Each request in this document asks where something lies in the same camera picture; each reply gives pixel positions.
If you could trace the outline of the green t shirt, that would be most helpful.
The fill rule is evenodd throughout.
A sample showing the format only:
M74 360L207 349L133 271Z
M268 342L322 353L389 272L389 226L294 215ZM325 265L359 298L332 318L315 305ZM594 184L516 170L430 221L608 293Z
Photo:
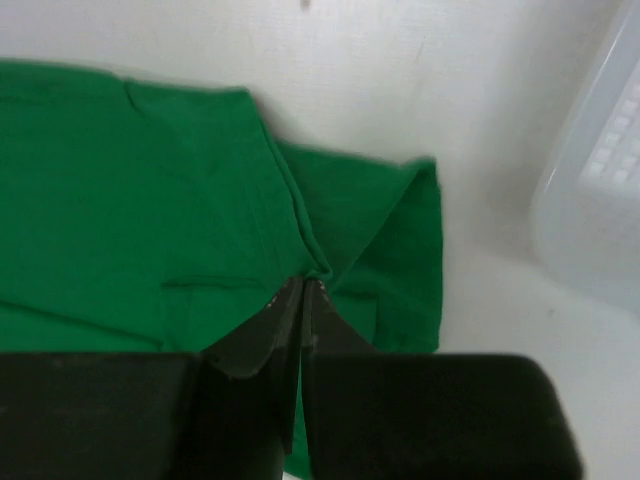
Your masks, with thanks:
M1 357L198 353L303 282L384 353L436 354L434 161L391 165L274 139L244 89L1 65Z

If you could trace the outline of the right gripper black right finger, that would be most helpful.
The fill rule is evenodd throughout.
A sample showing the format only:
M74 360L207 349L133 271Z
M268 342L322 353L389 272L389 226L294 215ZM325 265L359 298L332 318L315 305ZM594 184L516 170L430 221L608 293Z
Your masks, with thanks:
M529 358L384 353L305 286L301 385L316 479L579 479L552 382Z

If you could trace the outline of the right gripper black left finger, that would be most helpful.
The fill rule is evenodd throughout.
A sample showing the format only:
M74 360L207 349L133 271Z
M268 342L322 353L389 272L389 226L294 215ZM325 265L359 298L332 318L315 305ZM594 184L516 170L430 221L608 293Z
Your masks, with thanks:
M278 479L303 282L198 353L5 353L5 479Z

